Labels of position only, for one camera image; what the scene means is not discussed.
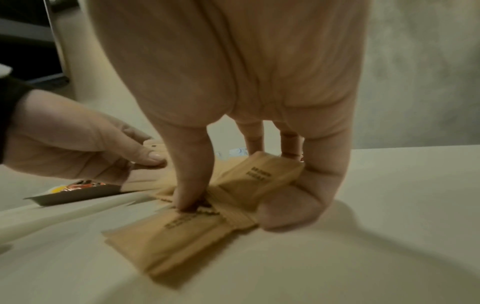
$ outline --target black sleeve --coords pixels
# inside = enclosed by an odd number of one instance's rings
[[[18,102],[34,87],[12,77],[0,78],[0,164],[4,162],[7,130]]]

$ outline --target fingernail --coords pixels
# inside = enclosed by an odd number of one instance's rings
[[[148,157],[158,163],[164,163],[167,160],[160,153],[152,151],[148,154]]]

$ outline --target human hand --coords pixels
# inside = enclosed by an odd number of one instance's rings
[[[142,145],[150,136],[128,124],[41,90],[17,105],[3,163],[20,172],[122,184],[132,163],[162,166]]]
[[[259,206],[263,228],[317,219],[333,201],[350,158],[368,10],[369,0],[88,3],[105,53],[168,147],[178,208],[208,186],[207,125],[225,114],[250,154],[264,149],[263,120],[280,130],[282,156],[303,150],[296,184]]]

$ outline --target gray wall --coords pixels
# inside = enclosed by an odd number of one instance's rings
[[[480,144],[480,1],[376,0],[356,148]]]

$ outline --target table surface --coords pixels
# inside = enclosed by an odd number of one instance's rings
[[[353,151],[315,224],[255,230],[158,282],[102,231],[153,214],[144,194],[0,213],[8,303],[479,303],[480,146]]]

